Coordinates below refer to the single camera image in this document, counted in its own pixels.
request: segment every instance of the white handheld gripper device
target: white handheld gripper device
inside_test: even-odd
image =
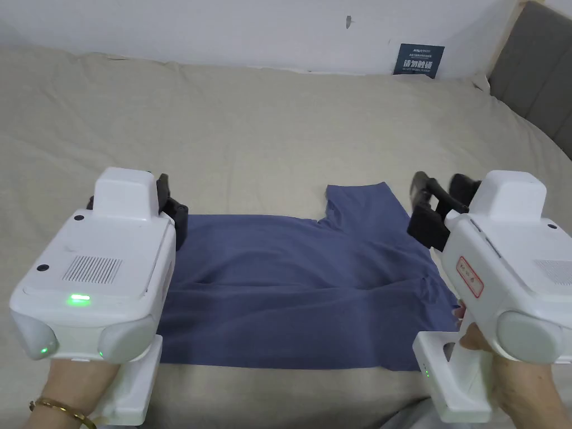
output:
[[[439,204],[431,209],[429,200]],[[530,363],[572,361],[572,239],[542,217],[546,187],[522,172],[482,182],[453,177],[450,192],[423,172],[411,186],[408,232],[440,260],[467,312],[460,332],[419,332],[413,350],[444,422],[483,423],[491,355],[454,345],[476,322],[493,350]]]
[[[88,209],[76,211],[17,285],[10,310],[34,360],[124,364],[90,416],[103,424],[145,420],[161,356],[157,325],[188,208],[168,178],[107,168]]]

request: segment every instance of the gray upholstered headboard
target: gray upholstered headboard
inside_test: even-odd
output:
[[[489,81],[492,95],[572,159],[572,20],[528,2]]]

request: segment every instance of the sticker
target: sticker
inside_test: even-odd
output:
[[[425,74],[435,79],[444,50],[444,46],[402,43],[393,74]]]
[[[476,275],[475,271],[462,256],[457,262],[457,272],[463,278],[468,288],[471,289],[475,298],[478,298],[484,289],[483,281]]]

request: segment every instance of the human arm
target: human arm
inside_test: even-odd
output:
[[[464,316],[463,306],[456,315]],[[493,353],[476,324],[469,326],[460,344]],[[517,429],[572,429],[551,365],[516,362],[493,353],[492,378],[493,398]]]
[[[117,375],[119,365],[54,359],[41,396],[88,416]],[[77,429],[80,421],[61,410],[36,406],[23,429]]]

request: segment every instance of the beige bedsheet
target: beige bedsheet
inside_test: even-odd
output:
[[[572,232],[572,162],[470,82],[182,66],[48,49],[0,50],[0,426],[45,380],[10,325],[17,281],[110,165],[170,174],[192,213],[319,219],[327,184],[386,181],[409,209],[423,169],[526,170]],[[558,368],[572,399],[571,369]],[[160,368],[147,427],[371,427],[426,393],[415,373]]]

